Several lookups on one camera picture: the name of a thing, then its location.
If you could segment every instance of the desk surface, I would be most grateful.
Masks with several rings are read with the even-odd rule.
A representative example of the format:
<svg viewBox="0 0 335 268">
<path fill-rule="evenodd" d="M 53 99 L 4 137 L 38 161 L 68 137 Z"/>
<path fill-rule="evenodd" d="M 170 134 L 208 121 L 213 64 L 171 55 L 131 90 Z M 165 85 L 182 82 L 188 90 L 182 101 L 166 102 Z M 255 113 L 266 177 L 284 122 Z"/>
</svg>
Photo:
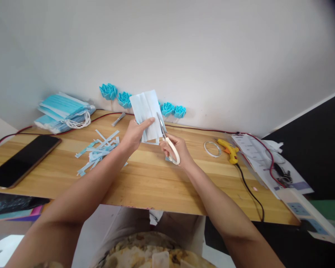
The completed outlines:
<svg viewBox="0 0 335 268">
<path fill-rule="evenodd" d="M 92 119 L 106 113 L 109 112 L 96 111 Z M 22 182 L 13 189 L 0 189 L 0 192 L 55 199 L 79 179 L 76 176 L 77 170 L 88 162 L 88 153 L 78 159 L 74 156 L 88 146 L 93 139 L 100 138 L 95 129 L 98 129 L 105 137 L 110 136 L 116 130 L 120 131 L 118 134 L 120 138 L 124 136 L 129 120 L 134 117 L 125 116 L 114 128 L 111 123 L 118 117 L 119 115 L 108 115 L 91 123 L 88 127 L 60 135 L 62 143 Z M 225 134 L 176 127 L 166 128 L 171 134 L 185 139 L 195 162 L 241 207 L 251 220 L 260 221 L 258 214 L 258 211 L 261 213 L 260 206 L 247 192 L 237 168 L 229 163 L 229 156 L 222 153 L 220 157 L 213 158 L 203 148 L 205 141 L 212 141 L 213 137 L 225 138 Z M 46 133 L 37 128 L 25 132 Z M 35 135 L 17 135 L 2 145 L 0 165 L 35 138 Z M 254 195 L 263 204 L 265 221 L 298 225 L 298 220 L 283 202 L 277 200 L 270 190 L 262 187 L 243 163 L 240 165 L 249 187 L 258 189 Z M 143 143 L 132 154 L 128 165 L 122 169 L 112 184 L 103 204 L 206 215 L 202 201 L 184 171 L 165 161 L 165 155 L 159 146 Z"/>
</svg>

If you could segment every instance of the smartphone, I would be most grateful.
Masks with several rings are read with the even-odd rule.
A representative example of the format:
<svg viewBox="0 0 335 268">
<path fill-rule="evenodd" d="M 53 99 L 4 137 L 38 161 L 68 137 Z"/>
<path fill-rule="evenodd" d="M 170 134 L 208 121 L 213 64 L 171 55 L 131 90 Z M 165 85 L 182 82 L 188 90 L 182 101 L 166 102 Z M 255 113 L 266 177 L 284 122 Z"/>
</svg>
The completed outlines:
<svg viewBox="0 0 335 268">
<path fill-rule="evenodd" d="M 57 145 L 60 138 L 41 135 L 0 166 L 0 187 L 15 187 Z"/>
</svg>

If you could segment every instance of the blue paper flower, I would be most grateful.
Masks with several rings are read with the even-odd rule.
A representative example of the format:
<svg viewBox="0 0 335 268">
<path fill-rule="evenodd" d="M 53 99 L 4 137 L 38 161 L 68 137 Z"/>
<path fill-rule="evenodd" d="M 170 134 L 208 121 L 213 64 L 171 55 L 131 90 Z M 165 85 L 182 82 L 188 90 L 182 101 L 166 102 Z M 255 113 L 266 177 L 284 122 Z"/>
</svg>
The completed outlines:
<svg viewBox="0 0 335 268">
<path fill-rule="evenodd" d="M 129 97 L 131 94 L 127 92 L 119 93 L 118 96 L 118 103 L 120 106 L 122 106 L 124 109 L 130 109 L 131 108 L 131 103 Z"/>
<path fill-rule="evenodd" d="M 117 97 L 118 94 L 118 90 L 117 88 L 112 85 L 112 84 L 103 84 L 100 88 L 100 92 L 102 93 L 103 98 L 105 98 L 106 100 L 115 100 L 115 98 Z"/>
<path fill-rule="evenodd" d="M 176 118 L 184 118 L 186 114 L 186 108 L 183 106 L 176 106 L 174 110 L 174 116 Z"/>
<path fill-rule="evenodd" d="M 163 106 L 161 106 L 161 113 L 163 116 L 168 117 L 171 114 L 174 114 L 174 108 L 170 102 L 165 102 Z"/>
</svg>

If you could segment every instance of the yellow glue gun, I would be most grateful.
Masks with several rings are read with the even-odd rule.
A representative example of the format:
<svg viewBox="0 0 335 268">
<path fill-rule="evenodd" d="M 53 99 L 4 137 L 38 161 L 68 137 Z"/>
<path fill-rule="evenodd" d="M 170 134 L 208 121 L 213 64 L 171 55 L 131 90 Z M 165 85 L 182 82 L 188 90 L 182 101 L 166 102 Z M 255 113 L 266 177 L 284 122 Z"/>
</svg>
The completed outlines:
<svg viewBox="0 0 335 268">
<path fill-rule="evenodd" d="M 216 139 L 218 144 L 222 145 L 223 147 L 225 147 L 225 152 L 228 153 L 230 155 L 230 163 L 231 164 L 237 164 L 238 160 L 237 160 L 237 152 L 239 151 L 238 147 L 234 147 L 232 144 L 226 142 L 225 140 L 221 140 L 221 139 Z"/>
</svg>

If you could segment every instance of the person's left hand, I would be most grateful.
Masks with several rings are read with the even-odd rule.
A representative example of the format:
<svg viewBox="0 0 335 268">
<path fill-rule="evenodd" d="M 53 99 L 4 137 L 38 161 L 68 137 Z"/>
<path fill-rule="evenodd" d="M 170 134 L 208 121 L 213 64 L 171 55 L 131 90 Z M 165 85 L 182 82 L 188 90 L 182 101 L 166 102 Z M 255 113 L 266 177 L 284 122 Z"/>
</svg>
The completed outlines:
<svg viewBox="0 0 335 268">
<path fill-rule="evenodd" d="M 146 119 L 140 125 L 136 122 L 135 119 L 130 120 L 127 132 L 124 135 L 122 144 L 127 146 L 131 150 L 137 150 L 140 144 L 141 137 L 143 136 L 144 130 L 153 124 L 155 121 L 154 117 Z"/>
</svg>

